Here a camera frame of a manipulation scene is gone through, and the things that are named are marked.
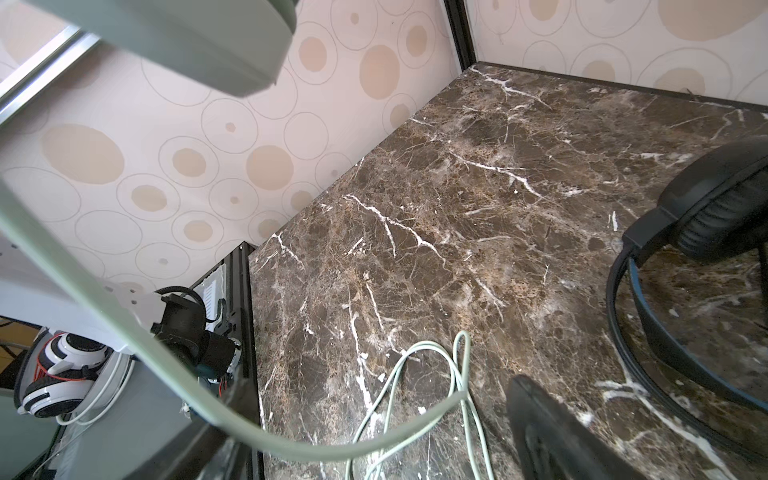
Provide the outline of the mint green headphones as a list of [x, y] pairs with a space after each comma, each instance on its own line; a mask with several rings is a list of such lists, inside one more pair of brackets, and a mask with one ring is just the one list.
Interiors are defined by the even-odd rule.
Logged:
[[[277, 80], [297, 27], [293, 1], [43, 1], [40, 8], [65, 19], [77, 33], [94, 35], [238, 97]], [[206, 392], [150, 333], [149, 316], [122, 306], [8, 188], [1, 191], [1, 229], [98, 330], [109, 332], [110, 347], [138, 355], [208, 424], [255, 450], [299, 462], [352, 461], [374, 452], [387, 456], [425, 435], [450, 410], [471, 406], [471, 343], [461, 332], [445, 355], [452, 368], [449, 395], [414, 421], [345, 445], [311, 445], [271, 434]]]

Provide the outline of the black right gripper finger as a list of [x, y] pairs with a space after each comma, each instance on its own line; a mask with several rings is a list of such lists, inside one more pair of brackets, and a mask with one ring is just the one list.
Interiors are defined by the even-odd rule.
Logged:
[[530, 377], [512, 377], [505, 395], [507, 418], [526, 479], [643, 477]]

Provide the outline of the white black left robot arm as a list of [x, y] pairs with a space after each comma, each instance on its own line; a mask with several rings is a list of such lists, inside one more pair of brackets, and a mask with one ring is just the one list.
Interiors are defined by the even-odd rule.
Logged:
[[217, 317], [209, 318], [203, 298], [189, 287], [168, 286], [155, 291], [165, 309], [150, 332], [198, 378], [221, 382], [234, 374], [240, 345], [208, 329], [223, 319], [226, 302], [218, 303]]

